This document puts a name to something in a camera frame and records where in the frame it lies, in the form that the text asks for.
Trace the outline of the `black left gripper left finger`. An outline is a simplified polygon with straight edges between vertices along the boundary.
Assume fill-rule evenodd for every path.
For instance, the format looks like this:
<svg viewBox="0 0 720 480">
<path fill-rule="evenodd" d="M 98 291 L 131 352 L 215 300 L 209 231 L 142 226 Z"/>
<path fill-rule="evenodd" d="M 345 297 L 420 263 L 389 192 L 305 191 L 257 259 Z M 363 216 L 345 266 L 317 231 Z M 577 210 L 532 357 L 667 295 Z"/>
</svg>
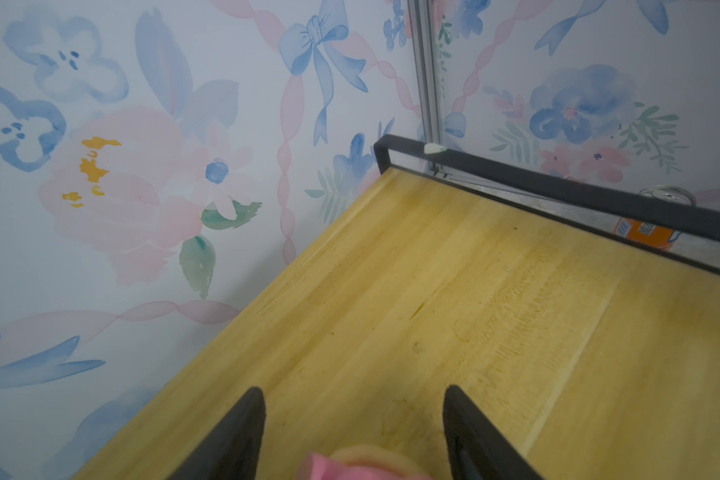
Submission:
<svg viewBox="0 0 720 480">
<path fill-rule="evenodd" d="M 248 389 L 169 476 L 171 480 L 253 480 L 266 420 L 263 391 Z"/>
</svg>

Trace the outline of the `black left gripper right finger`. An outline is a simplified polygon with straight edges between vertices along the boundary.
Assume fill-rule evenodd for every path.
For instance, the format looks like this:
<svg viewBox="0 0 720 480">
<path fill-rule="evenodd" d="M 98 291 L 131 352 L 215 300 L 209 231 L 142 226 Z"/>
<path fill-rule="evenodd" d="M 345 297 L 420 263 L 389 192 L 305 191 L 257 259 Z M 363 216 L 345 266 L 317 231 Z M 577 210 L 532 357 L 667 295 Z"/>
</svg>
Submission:
<svg viewBox="0 0 720 480">
<path fill-rule="evenodd" d="M 453 479 L 542 479 L 457 385 L 445 391 L 442 419 Z"/>
</svg>

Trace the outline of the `pink pig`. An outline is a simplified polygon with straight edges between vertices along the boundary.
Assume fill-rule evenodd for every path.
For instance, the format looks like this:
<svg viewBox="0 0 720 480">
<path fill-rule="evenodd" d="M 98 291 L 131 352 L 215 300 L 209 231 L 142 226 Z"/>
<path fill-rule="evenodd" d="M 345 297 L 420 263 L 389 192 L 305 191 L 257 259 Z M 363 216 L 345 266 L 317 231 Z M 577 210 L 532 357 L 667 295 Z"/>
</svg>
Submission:
<svg viewBox="0 0 720 480">
<path fill-rule="evenodd" d="M 409 457 L 375 445 L 342 448 L 329 456 L 310 453 L 304 458 L 295 478 L 304 480 L 433 479 Z"/>
</svg>

